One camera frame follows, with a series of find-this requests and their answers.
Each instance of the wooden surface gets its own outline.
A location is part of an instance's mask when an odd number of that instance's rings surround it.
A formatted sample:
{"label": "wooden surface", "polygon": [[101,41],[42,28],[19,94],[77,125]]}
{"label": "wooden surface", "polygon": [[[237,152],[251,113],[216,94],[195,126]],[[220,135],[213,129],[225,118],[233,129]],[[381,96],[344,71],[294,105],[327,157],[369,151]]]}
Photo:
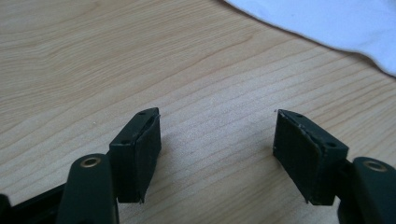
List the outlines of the wooden surface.
{"label": "wooden surface", "polygon": [[0,191],[13,204],[158,106],[163,149],[122,223],[337,223],[272,156],[276,110],[396,165],[396,81],[218,0],[0,2]]}

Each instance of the white cloth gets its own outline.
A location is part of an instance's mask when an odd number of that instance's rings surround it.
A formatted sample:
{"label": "white cloth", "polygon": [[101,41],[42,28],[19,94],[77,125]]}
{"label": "white cloth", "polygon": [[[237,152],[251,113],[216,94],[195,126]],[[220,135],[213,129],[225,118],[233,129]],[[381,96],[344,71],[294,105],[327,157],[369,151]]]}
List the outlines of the white cloth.
{"label": "white cloth", "polygon": [[226,0],[322,45],[358,52],[396,76],[396,0]]}

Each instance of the wood grain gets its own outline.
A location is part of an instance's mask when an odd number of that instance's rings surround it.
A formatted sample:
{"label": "wood grain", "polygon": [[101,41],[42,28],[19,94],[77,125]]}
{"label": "wood grain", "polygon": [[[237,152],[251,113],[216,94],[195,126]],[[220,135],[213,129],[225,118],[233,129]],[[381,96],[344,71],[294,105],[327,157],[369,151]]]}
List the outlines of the wood grain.
{"label": "wood grain", "polygon": [[122,223],[337,223],[272,156],[276,110],[396,165],[396,81],[217,0],[0,2],[0,191],[13,204],[158,106],[163,150]]}

